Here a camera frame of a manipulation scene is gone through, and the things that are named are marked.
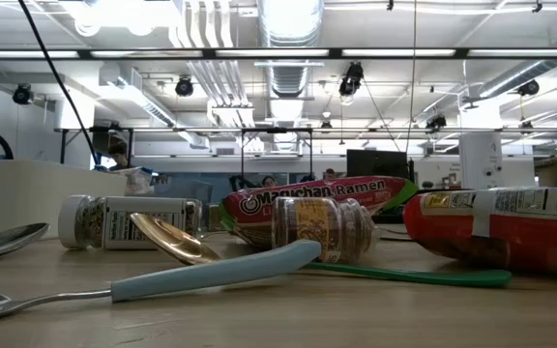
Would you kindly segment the clear bin of bottles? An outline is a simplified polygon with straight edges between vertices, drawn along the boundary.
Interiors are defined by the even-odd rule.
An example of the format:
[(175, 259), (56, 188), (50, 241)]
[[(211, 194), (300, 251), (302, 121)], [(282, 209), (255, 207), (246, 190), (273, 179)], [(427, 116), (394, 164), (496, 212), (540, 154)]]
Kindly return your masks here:
[(0, 159), (0, 232), (32, 223), (50, 225), (57, 235), (58, 216), (71, 195), (122, 196), (127, 179), (37, 160)]

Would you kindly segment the small brown spice jar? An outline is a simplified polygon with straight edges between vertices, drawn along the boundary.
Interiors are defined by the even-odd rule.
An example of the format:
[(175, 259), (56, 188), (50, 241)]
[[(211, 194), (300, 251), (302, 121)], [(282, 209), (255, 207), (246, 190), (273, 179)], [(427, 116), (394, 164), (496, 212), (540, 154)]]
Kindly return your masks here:
[(355, 265), (374, 250), (380, 233), (357, 200), (282, 197), (272, 211), (272, 247), (298, 240), (321, 245), (323, 263)]

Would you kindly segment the black monitor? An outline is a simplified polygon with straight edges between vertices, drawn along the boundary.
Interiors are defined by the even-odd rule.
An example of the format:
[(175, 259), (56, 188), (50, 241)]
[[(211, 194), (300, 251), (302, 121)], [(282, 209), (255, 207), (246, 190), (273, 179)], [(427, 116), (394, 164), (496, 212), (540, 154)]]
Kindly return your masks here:
[(376, 150), (348, 150), (346, 152), (348, 177), (389, 176), (410, 178), (407, 155), (403, 152)]

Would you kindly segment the white square column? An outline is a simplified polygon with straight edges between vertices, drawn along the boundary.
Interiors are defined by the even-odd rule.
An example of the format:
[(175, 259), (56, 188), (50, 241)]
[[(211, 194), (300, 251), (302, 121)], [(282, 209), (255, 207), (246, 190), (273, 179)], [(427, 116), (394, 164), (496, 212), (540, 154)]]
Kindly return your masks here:
[(464, 189), (493, 189), (504, 185), (502, 128), (499, 103), (494, 100), (466, 104), (459, 109), (458, 124), (461, 185)]

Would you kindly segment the white cap spice jar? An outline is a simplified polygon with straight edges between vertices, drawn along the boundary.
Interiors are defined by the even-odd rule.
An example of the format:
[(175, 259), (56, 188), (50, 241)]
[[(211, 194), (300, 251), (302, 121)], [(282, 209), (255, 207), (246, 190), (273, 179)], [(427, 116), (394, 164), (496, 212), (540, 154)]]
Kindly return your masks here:
[(69, 249), (138, 250), (156, 246), (132, 222), (139, 213), (189, 234), (200, 231), (202, 202), (191, 198), (73, 195), (58, 218), (58, 237)]

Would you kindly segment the black rig light bar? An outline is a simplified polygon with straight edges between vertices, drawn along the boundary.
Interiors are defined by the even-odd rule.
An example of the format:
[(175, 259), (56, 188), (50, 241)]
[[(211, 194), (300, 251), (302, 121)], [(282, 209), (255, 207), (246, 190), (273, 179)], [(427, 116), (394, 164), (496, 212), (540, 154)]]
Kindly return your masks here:
[(557, 60), (557, 48), (161, 48), (0, 49), (0, 61)]

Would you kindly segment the clear plastic bag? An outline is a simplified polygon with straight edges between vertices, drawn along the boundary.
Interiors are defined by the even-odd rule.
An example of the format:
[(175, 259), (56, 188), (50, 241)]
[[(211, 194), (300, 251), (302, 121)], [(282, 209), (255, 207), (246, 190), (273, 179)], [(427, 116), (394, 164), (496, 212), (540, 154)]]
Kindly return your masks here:
[(144, 195), (154, 192), (153, 176), (143, 167), (123, 169), (120, 174), (127, 178), (125, 195)]

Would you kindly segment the silver ceiling duct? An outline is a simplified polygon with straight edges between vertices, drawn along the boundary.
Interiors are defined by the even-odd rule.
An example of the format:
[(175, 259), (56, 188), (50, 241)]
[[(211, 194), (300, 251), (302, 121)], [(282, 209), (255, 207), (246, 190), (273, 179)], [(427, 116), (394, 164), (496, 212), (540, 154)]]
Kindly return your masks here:
[[(260, 38), (267, 47), (314, 47), (319, 43), (324, 0), (256, 0)], [(306, 89), (309, 67), (271, 67), (271, 91), (298, 98)]]
[(525, 61), (489, 80), (479, 89), (479, 97), (495, 98), (557, 68), (557, 59)]

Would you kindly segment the Maruchan ramen package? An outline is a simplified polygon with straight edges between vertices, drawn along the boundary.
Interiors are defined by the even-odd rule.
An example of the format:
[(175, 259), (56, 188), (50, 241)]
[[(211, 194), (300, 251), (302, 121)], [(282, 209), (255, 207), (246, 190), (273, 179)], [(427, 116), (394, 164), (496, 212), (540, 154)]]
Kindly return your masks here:
[(389, 176), (361, 176), (317, 180), (287, 186), (241, 189), (220, 203), (222, 225), (249, 245), (271, 246), (272, 208), (279, 197), (352, 198), (370, 215), (405, 203), (418, 191), (408, 179)]

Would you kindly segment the black background rig frame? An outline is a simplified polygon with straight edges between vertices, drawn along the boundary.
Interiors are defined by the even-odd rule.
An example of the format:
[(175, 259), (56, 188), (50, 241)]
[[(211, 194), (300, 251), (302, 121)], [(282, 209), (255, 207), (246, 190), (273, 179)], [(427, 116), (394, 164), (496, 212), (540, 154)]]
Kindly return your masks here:
[(241, 142), (241, 152), (240, 152), (240, 176), (245, 178), (245, 137), (248, 132), (254, 133), (270, 133), (270, 134), (283, 134), (294, 132), (296, 135), (300, 133), (308, 134), (308, 148), (309, 148), (309, 177), (313, 177), (313, 128), (285, 128), (285, 127), (272, 127), (272, 128), (242, 128), (240, 129), (240, 142)]

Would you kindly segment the red orange snack bag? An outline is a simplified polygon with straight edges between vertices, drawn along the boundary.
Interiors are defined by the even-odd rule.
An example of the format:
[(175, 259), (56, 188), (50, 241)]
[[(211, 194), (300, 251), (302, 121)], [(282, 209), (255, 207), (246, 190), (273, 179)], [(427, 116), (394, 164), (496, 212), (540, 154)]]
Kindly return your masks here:
[(557, 274), (557, 188), (433, 191), (403, 209), (428, 251), (492, 268)]

